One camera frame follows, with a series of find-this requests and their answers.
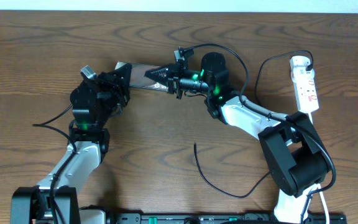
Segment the Galaxy smartphone with bronze screen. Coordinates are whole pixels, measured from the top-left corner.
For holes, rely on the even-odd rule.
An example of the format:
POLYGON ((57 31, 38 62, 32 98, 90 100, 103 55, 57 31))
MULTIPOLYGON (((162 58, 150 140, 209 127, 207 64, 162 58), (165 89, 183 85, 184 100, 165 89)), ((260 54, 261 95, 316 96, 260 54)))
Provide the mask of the Galaxy smartphone with bronze screen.
POLYGON ((145 65, 139 63, 131 63, 131 75, 129 78, 124 78, 125 82, 132 88, 143 88, 148 90, 156 90, 167 92, 168 88, 164 85, 157 83, 147 77, 145 72, 158 68, 156 65, 145 65))

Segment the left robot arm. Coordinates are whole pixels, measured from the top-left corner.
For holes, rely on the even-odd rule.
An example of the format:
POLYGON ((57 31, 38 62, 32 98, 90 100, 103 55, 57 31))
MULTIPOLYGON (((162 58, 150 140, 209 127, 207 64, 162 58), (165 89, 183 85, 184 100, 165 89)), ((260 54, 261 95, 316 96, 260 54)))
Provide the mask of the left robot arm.
POLYGON ((107 209, 95 205, 81 208, 78 193, 109 149, 105 124, 122 112, 130 100, 132 65, 96 74, 81 69, 83 81, 70 95, 74 119, 69 132, 59 131, 67 151, 53 170, 33 187, 19 187, 12 195, 11 223, 114 223, 107 209))

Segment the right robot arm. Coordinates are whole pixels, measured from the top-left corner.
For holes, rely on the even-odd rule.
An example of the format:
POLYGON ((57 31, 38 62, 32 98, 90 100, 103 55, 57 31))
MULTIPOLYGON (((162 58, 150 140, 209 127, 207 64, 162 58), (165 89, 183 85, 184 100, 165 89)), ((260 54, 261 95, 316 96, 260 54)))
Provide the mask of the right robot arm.
POLYGON ((313 195, 335 183, 333 160, 309 116, 301 111, 275 113, 248 100, 231 86, 223 54, 204 55, 197 72, 188 68, 187 54, 177 50, 175 63, 147 70, 144 76, 177 98, 185 92, 203 95, 212 118, 259 140, 269 174, 280 189, 273 211, 276 221, 304 223, 313 195))

